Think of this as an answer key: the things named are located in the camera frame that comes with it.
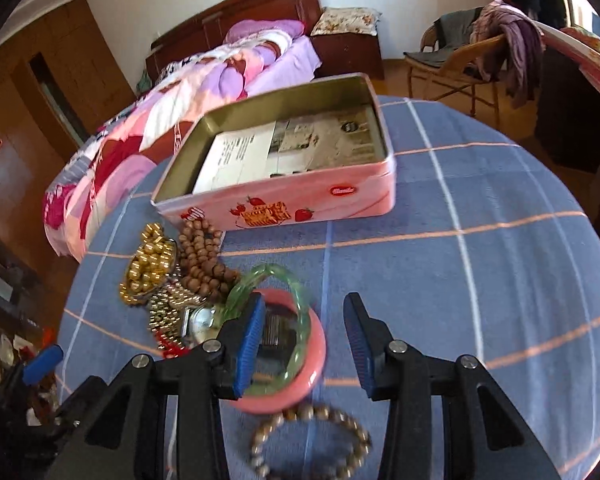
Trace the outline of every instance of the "chair armrest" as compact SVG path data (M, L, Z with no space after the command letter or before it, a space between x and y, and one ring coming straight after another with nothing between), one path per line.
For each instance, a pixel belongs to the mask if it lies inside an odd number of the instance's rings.
M431 25L422 35L422 39L420 40L420 51L424 52L426 46L430 46L432 50L435 50L437 42L438 33L436 32L436 26Z
M465 46L451 54L440 67L440 75L445 73L462 73L464 68L474 59L506 46L507 37L504 34Z

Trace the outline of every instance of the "jade bangle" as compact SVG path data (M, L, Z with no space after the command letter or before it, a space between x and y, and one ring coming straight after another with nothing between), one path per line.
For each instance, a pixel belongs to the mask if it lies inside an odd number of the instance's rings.
M240 316L243 306L247 303L249 295L257 286L269 276L284 282L290 290L296 303L296 346L286 366L286 370L266 384L252 384L245 391L248 396L262 396L274 394L287 386L298 374L304 364L306 345L311 333L311 319L309 318L309 301L304 287L298 279L285 267L278 264L260 264L253 267L242 276L240 282L234 286L222 310L222 322Z

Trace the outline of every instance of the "chair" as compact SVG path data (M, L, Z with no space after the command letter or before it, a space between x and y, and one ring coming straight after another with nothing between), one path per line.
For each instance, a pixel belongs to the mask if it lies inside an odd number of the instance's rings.
M431 25L425 33L422 35L420 40L420 51L424 52L424 49L431 47L435 50L436 44L438 43L438 35L436 27ZM471 43L468 45L461 46L445 60L440 67L429 66L419 60L413 59L405 52L404 60L409 65L408 68L408 90L409 97L413 98L413 83L412 78L424 79L427 83L424 89L424 99L429 100L429 90L432 82L435 82L441 86L451 88L449 92L445 92L439 95L432 101L439 101L442 98L448 97L449 95L457 92L464 94L471 98L471 117L475 117L475 102L480 101L491 108L494 108L496 128L500 128L500 108L498 106L498 89L495 81L483 81L480 78L474 77L469 73L465 72L469 63L480 56L496 52L507 46L507 38L504 34L496 36L495 38L489 38L488 40L479 41L478 43ZM491 91L493 93L493 103L488 102L475 94L476 85L491 84ZM471 93L467 92L466 89L471 87Z

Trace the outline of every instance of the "purple pillow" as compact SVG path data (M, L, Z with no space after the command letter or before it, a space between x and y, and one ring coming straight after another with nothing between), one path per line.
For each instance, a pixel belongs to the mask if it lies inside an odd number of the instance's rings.
M224 44L233 43L250 34L270 28L284 30L293 40L304 33L304 23L298 20L275 20L274 22L242 20L229 29L224 37Z

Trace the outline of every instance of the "round table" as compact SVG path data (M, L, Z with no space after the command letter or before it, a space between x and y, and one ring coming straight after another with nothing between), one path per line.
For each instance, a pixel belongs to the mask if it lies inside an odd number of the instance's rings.
M328 354L312 399L353 414L375 443L356 478L377 476L388 403L358 385L342 319L352 291L423 354L478 356L563 478L580 480L600 454L600 241L589 219L553 173L490 127L438 103L380 101L397 161L390 213L228 232L222 257L241 270L281 264L314 295ZM165 166L109 215L80 264L59 332L63 399L90 374L109 382L139 352L160 356L147 312L125 306L118 283L144 225L161 220L150 195ZM259 420L222 405L232 478L255 478L248 448ZM174 402L166 433L173 477ZM267 461L293 478L346 453L315 423L281 433Z

